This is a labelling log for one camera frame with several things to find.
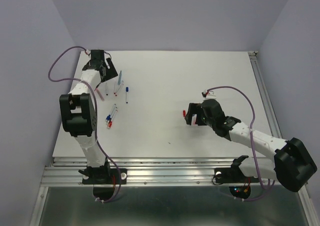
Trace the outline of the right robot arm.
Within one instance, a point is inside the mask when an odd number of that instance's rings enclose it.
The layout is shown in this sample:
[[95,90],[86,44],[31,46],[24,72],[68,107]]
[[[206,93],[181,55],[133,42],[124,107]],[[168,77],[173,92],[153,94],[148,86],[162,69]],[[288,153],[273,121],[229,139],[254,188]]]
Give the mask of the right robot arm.
[[197,126],[209,126],[219,137],[263,155],[263,158],[242,155],[234,159],[230,167],[218,168],[215,175],[218,184],[262,178],[277,181],[287,190],[298,192],[318,170],[301,140],[276,138],[250,129],[240,119],[226,116],[215,99],[190,103],[183,116],[187,125],[195,121]]

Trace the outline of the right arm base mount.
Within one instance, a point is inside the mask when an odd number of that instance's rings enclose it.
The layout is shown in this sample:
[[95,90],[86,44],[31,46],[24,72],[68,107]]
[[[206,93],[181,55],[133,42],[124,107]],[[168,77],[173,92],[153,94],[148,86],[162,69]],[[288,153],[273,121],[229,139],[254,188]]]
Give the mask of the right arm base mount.
[[212,183],[214,185],[222,184],[240,184],[248,183],[258,183],[259,180],[256,176],[245,176],[240,170],[240,166],[243,161],[249,159],[249,156],[242,155],[233,160],[230,167],[217,167],[214,170],[214,176],[212,177]]

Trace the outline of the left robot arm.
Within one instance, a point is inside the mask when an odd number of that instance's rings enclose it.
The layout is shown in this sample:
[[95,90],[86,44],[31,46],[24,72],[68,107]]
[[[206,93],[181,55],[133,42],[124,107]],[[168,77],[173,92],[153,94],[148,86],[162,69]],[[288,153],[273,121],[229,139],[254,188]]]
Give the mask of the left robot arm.
[[94,49],[81,71],[80,79],[68,93],[59,97],[62,127],[79,144],[87,160],[87,166],[79,173],[85,184],[105,184],[111,179],[110,164],[99,147],[96,137],[98,116],[94,90],[115,78],[118,73],[103,50]]

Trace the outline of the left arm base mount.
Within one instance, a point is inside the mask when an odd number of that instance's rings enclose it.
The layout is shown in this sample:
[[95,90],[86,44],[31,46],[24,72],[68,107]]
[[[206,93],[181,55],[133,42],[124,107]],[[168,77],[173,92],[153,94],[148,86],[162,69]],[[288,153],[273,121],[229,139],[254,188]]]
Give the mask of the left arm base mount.
[[104,167],[79,169],[82,175],[82,184],[84,185],[111,185],[127,183],[128,170],[120,168],[119,172],[116,168],[105,169]]

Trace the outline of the right side aluminium rail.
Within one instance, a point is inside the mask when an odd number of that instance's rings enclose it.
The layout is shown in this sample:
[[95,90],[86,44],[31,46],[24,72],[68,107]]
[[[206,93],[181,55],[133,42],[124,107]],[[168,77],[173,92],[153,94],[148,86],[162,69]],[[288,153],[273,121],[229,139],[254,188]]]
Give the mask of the right side aluminium rail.
[[262,100],[262,104],[264,107],[264,111],[266,114],[266,118],[268,121],[268,125],[271,131],[271,135],[275,136],[277,138],[282,138],[282,133],[276,118],[276,114],[274,112],[274,108],[272,105],[272,102],[269,97],[269,93],[267,91],[266,84],[264,82],[262,72],[259,66],[258,58],[257,58],[257,52],[255,51],[249,51],[248,57],[251,63],[251,67],[253,70],[253,74],[257,83],[257,87],[259,90],[259,94]]

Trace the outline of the aluminium rail frame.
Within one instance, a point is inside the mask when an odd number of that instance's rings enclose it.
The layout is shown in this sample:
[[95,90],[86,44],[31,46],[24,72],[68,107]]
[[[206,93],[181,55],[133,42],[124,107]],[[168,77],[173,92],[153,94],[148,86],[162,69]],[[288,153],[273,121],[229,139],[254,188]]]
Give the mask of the aluminium rail frame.
[[55,157],[43,170],[32,226],[317,226],[306,188],[297,193],[276,184],[266,195],[251,185],[252,202],[230,196],[214,175],[230,157],[125,158],[127,182],[116,200],[102,203],[82,183],[83,157]]

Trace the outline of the light blue pen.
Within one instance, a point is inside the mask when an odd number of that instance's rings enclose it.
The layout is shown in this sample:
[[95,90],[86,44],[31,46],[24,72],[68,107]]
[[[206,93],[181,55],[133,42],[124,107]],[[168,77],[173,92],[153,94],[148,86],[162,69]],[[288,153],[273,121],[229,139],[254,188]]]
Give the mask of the light blue pen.
[[117,84],[120,85],[122,83],[122,70],[120,71],[119,75],[118,75],[118,82]]

